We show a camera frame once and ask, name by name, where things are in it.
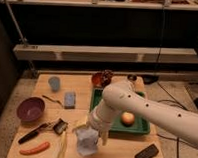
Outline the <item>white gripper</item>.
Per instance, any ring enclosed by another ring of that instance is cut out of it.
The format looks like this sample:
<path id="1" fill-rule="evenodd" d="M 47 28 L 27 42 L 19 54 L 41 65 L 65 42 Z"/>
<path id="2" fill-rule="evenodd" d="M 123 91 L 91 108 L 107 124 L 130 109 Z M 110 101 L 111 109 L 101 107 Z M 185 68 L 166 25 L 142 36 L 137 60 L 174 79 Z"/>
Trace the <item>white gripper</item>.
<path id="1" fill-rule="evenodd" d="M 95 108 L 90 112 L 88 117 L 88 124 L 101 133 L 102 146 L 105 146 L 109 137 L 108 130 L 110 129 L 110 114 L 105 107 L 96 105 Z M 79 129 L 87 129 L 87 125 L 75 125 L 73 131 Z"/>

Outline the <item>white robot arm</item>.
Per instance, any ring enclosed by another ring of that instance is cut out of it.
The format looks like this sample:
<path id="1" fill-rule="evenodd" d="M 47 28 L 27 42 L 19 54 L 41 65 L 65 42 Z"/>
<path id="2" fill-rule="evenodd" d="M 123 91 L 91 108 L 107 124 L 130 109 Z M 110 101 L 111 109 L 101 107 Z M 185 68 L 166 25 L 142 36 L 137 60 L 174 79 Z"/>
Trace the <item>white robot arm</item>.
<path id="1" fill-rule="evenodd" d="M 74 130 L 92 127 L 106 133 L 121 112 L 132 112 L 198 149 L 198 114 L 141 97 L 129 81 L 107 85 L 102 95 L 99 104 L 75 123 Z"/>

